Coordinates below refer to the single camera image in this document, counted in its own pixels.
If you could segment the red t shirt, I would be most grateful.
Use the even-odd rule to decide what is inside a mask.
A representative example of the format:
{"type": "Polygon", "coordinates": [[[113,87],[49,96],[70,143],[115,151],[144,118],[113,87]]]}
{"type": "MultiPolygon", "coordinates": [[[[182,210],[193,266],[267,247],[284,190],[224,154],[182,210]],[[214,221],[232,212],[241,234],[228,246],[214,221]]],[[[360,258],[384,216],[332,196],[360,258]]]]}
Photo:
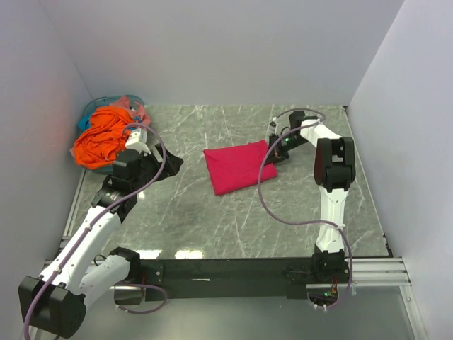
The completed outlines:
{"type": "Polygon", "coordinates": [[[265,140],[233,147],[204,149],[203,154],[216,196],[254,186],[268,150],[265,140]]]}

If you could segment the orange t shirt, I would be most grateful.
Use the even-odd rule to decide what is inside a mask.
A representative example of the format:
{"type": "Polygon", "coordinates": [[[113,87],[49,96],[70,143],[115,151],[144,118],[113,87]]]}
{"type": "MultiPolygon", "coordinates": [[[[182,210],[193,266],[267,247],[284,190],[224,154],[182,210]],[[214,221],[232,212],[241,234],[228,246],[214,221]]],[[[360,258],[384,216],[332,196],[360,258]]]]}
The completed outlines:
{"type": "Polygon", "coordinates": [[[76,164],[90,170],[112,165],[117,153],[125,149],[130,133],[123,130],[133,123],[131,116],[125,109],[103,106],[96,109],[89,122],[89,129],[74,143],[76,164]]]}

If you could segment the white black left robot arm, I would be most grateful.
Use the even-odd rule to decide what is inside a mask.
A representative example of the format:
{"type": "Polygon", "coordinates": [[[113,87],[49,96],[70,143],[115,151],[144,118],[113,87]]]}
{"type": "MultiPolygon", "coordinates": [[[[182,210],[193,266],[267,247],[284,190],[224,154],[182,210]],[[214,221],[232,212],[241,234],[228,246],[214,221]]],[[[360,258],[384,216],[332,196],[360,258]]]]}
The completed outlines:
{"type": "Polygon", "coordinates": [[[118,247],[93,270],[91,262],[113,231],[137,204],[137,196],[156,181],[175,176],[184,161],[161,144],[153,153],[124,149],[94,195],[91,206],[69,243],[39,276],[26,276],[18,287],[23,334],[30,327],[68,339],[80,328],[88,308],[117,283],[136,285],[143,273],[139,253],[118,247]]]}

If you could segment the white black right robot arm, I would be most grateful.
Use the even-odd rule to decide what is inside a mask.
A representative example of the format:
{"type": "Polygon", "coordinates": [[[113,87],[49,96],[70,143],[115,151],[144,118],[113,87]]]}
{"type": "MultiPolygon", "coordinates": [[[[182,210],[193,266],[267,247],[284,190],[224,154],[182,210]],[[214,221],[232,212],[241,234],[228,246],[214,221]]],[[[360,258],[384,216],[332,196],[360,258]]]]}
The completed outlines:
{"type": "Polygon", "coordinates": [[[345,203],[356,177],[355,143],[351,137],[334,133],[323,122],[326,116],[317,110],[293,108],[275,116],[270,127],[268,151],[258,175],[264,167],[289,159],[289,152],[306,143],[316,148],[314,180],[321,198],[319,233],[308,271],[294,270],[325,283],[341,274],[350,274],[345,261],[347,242],[344,240],[345,203]]]}

